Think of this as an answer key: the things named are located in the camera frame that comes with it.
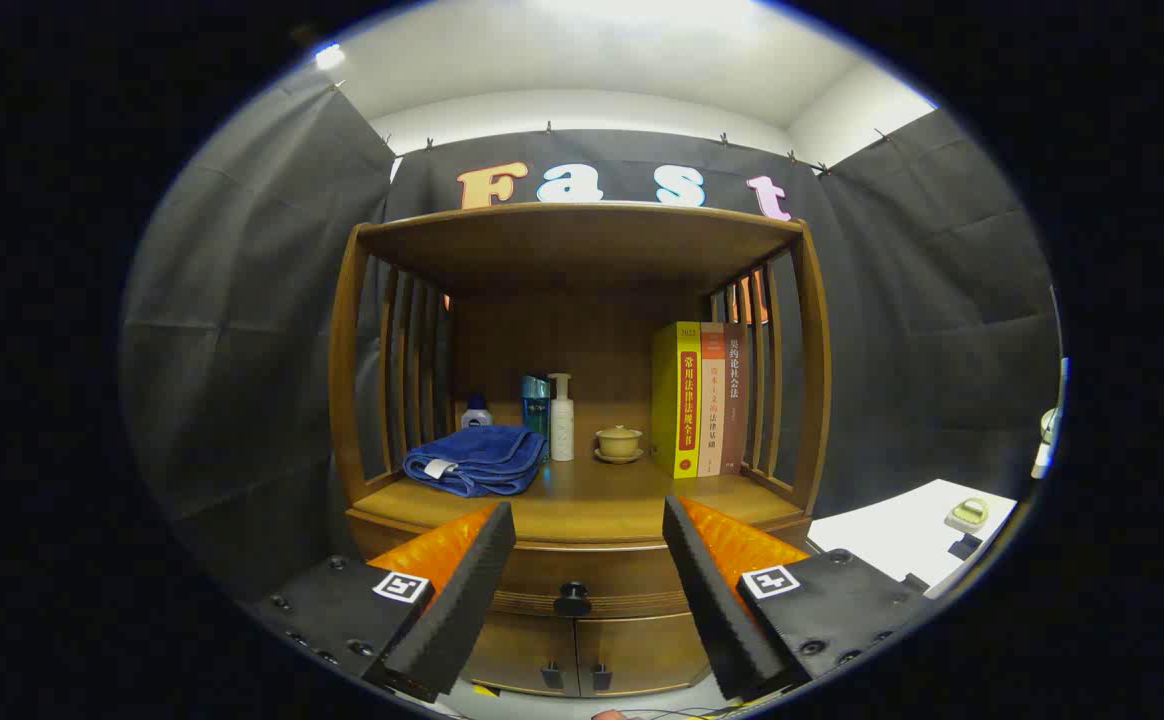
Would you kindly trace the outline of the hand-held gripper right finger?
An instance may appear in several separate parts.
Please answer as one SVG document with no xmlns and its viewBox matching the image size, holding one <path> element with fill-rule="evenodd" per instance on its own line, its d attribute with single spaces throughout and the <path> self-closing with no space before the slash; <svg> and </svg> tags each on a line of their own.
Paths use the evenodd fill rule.
<svg viewBox="0 0 1164 720">
<path fill-rule="evenodd" d="M 897 582 L 856 553 L 805 553 L 691 498 L 666 498 L 661 533 L 728 700 L 833 673 L 934 605 L 920 583 Z"/>
</svg>

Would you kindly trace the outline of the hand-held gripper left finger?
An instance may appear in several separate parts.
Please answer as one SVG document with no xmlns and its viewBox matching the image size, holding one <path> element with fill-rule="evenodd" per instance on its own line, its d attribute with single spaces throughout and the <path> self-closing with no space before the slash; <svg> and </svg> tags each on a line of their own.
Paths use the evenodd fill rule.
<svg viewBox="0 0 1164 720">
<path fill-rule="evenodd" d="M 338 673 L 434 703 L 467 665 L 513 548 L 512 506 L 495 502 L 376 559 L 318 561 L 249 609 Z"/>
</svg>

